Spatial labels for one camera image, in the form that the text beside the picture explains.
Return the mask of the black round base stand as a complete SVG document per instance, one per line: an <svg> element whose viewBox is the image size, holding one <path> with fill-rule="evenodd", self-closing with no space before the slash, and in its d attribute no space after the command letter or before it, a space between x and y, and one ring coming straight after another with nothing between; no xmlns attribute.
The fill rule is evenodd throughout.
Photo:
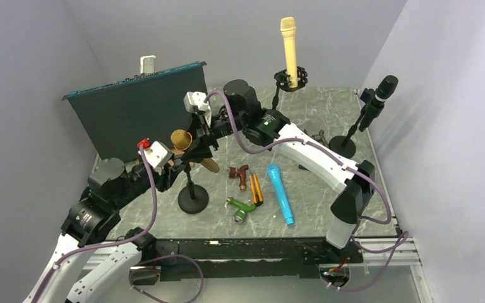
<svg viewBox="0 0 485 303"><path fill-rule="evenodd" d="M202 212L207 207L209 195L204 187L193 182L191 178L191 166L189 163L185 165L184 172L187 178L186 186L180 190L177 202L183 212L195 215Z"/></svg>

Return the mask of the cream microphone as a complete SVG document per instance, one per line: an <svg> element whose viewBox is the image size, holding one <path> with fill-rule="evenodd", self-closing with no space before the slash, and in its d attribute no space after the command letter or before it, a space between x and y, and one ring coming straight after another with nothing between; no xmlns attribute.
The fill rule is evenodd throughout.
<svg viewBox="0 0 485 303"><path fill-rule="evenodd" d="M289 88L298 86L297 56L296 56L296 21L294 17L282 18L280 33L284 41L286 70L289 75Z"/></svg>

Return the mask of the blue microphone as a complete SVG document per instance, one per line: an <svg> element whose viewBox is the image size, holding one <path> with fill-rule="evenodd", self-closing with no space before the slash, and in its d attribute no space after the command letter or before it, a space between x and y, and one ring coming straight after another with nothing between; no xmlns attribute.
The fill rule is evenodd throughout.
<svg viewBox="0 0 485 303"><path fill-rule="evenodd" d="M289 200L282 182L280 169L276 163L270 163L266 167L267 174L271 180L277 200L282 211L283 218L288 226L294 225L295 220L290 208Z"/></svg>

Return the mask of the black clip mic stand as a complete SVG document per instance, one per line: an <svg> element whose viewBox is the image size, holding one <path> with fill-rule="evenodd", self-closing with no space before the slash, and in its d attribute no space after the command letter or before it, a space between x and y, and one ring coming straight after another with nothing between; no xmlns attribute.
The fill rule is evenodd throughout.
<svg viewBox="0 0 485 303"><path fill-rule="evenodd" d="M356 153L356 144L353 142L352 137L359 128L359 124L366 114L366 105L374 97L374 89L365 88L361 93L360 101L364 103L360 110L360 114L355 123L348 129L346 135L334 136L329 142L328 147L331 151L341 155L345 158L352 158Z"/></svg>

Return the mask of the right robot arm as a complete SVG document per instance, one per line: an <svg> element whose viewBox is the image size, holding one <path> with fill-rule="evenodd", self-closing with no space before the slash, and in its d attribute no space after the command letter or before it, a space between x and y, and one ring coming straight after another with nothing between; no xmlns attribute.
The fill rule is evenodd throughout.
<svg viewBox="0 0 485 303"><path fill-rule="evenodd" d="M232 80L223 90L208 94L187 92L183 102L193 116L188 129L193 142L185 153L192 161L199 160L193 152L209 152L218 147L218 139L234 135L245 152L252 151L243 138L259 146L255 154L273 150L286 156L337 192L323 255L337 262L347 254L347 244L378 187L371 162L357 163L319 144L278 110L262 107L255 89L244 80Z"/></svg>

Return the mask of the black microphone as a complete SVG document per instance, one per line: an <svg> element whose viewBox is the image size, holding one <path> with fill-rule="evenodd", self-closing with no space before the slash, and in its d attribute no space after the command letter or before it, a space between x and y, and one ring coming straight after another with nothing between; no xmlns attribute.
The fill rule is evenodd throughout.
<svg viewBox="0 0 485 303"><path fill-rule="evenodd" d="M371 123L380 115L385 107L385 102L393 95L399 80L394 75L384 77L377 88L365 88L360 96L364 103L361 109L361 120L358 130L365 131Z"/></svg>

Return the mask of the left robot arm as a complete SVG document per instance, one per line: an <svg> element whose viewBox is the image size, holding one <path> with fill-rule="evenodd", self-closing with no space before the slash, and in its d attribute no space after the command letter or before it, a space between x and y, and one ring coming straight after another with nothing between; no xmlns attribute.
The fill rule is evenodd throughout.
<svg viewBox="0 0 485 303"><path fill-rule="evenodd" d="M108 257L81 276L96 252L70 253L105 242L121 220L120 210L150 189L142 163L127 170L117 158L99 162L87 182L79 202L69 209L52 257L25 302L95 302L135 264L147 265L156 257L178 252L177 243L140 235L142 228L135 227L124 235L124 244L112 242L103 248Z"/></svg>

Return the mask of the black shock mount stand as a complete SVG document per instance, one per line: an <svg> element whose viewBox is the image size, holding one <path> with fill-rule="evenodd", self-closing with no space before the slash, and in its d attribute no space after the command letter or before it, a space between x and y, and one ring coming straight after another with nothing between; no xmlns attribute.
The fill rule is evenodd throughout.
<svg viewBox="0 0 485 303"><path fill-rule="evenodd" d="M295 92L304 88L308 83L308 73L304 68L298 66L295 76L287 74L287 70L284 69L275 73L274 79L276 81L276 91L272 99L272 109L276 110L279 104L280 90L283 90L284 92Z"/></svg>

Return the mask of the gold brown microphone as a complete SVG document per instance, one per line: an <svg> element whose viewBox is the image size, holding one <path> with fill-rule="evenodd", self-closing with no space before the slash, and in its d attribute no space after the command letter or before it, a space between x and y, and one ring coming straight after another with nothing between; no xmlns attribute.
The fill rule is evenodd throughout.
<svg viewBox="0 0 485 303"><path fill-rule="evenodd" d="M183 129L177 129L172 132L170 140L173 144L171 151L176 155L182 155L191 146L193 142L193 137L191 133ZM205 158L200 162L200 164L208 169L210 172L220 172L220 167L218 163L212 158Z"/></svg>

